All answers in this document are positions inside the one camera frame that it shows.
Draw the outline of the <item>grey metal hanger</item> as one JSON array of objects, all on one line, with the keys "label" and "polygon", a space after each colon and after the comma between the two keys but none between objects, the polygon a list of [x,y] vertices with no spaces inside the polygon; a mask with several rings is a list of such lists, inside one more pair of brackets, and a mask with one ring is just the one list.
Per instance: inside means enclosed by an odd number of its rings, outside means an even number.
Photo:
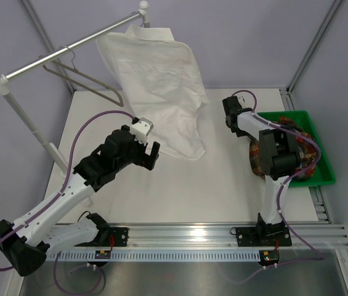
[{"label": "grey metal hanger", "polygon": [[[79,71],[76,68],[75,63],[74,63],[76,55],[75,55],[74,51],[71,49],[70,49],[70,52],[72,53],[72,56],[73,56],[71,59],[71,66],[66,65],[63,62],[60,62],[59,58],[54,59],[54,60],[49,62],[49,64],[52,64],[55,67],[57,67],[58,69],[63,70],[63,73],[60,71],[53,70],[52,68],[49,68],[46,64],[44,64],[42,66],[43,69],[50,74],[53,74],[59,78],[62,78],[63,80],[65,80],[71,84],[74,84],[75,86],[79,86],[83,90],[89,91],[90,93],[93,93],[96,96],[99,96],[99,97],[105,99],[106,101],[111,102],[120,108],[123,108],[124,107],[124,100],[123,100],[122,95],[119,93],[119,91],[116,88],[110,86],[109,84],[106,84],[103,81],[100,81],[100,80],[98,80],[90,75],[87,75],[87,74]],[[84,84],[82,81],[76,80],[76,79],[68,76],[67,72],[71,72],[72,74],[78,75],[84,81],[90,81],[91,83],[94,83],[96,86],[100,86],[102,89],[104,89],[106,91],[111,91],[116,96],[116,99],[104,94],[102,91],[93,89],[92,87]]]}]

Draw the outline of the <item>plaid flannel shirt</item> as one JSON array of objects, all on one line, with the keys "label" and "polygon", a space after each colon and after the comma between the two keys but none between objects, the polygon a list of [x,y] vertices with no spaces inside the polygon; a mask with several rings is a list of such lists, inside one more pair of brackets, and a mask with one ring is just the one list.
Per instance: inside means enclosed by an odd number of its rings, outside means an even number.
[{"label": "plaid flannel shirt", "polygon": [[[275,120],[273,122],[279,125],[291,125],[294,127],[294,132],[296,134],[300,134],[303,137],[309,138],[313,140],[313,142],[315,142],[315,139],[311,134],[304,131],[301,127],[297,125],[297,122],[295,120],[289,117],[280,115],[278,117],[278,120]],[[249,161],[251,165],[251,170],[256,176],[265,179],[265,174],[262,172],[261,163],[259,159],[259,141],[252,136],[248,137],[250,139]],[[299,136],[296,137],[296,141],[299,149],[299,156],[301,158],[301,164],[296,168],[295,173],[301,171],[304,167],[310,165],[317,158],[317,152],[314,149],[313,145],[309,144],[307,141],[303,140],[303,138]],[[301,183],[305,182],[314,176],[315,171],[316,166],[313,166],[312,168],[309,168],[307,171],[298,174],[293,180]]]}]

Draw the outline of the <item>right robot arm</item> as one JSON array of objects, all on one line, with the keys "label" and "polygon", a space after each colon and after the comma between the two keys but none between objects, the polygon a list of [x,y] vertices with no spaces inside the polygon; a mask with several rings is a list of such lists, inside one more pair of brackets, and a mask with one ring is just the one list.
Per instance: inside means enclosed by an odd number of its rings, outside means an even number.
[{"label": "right robot arm", "polygon": [[283,221],[282,205],[296,168],[301,164],[296,135],[259,117],[251,108],[241,106],[237,96],[222,100],[225,122],[238,137],[252,136],[259,142],[259,160],[265,176],[264,202],[252,227],[237,227],[239,247],[289,247],[289,229]]}]

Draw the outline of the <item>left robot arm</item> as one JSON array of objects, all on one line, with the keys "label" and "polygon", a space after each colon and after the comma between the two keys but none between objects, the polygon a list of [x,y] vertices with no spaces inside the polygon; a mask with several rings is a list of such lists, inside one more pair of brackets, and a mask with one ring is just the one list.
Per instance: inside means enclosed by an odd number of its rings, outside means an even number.
[{"label": "left robot arm", "polygon": [[47,257],[74,246],[101,246],[111,238],[109,224],[97,213],[67,226],[55,228],[68,212],[97,193],[129,165],[154,169],[160,145],[154,142],[150,154],[147,137],[153,123],[145,118],[123,125],[107,136],[67,176],[64,187],[15,221],[0,221],[0,251],[10,267],[24,277],[34,273]]}]

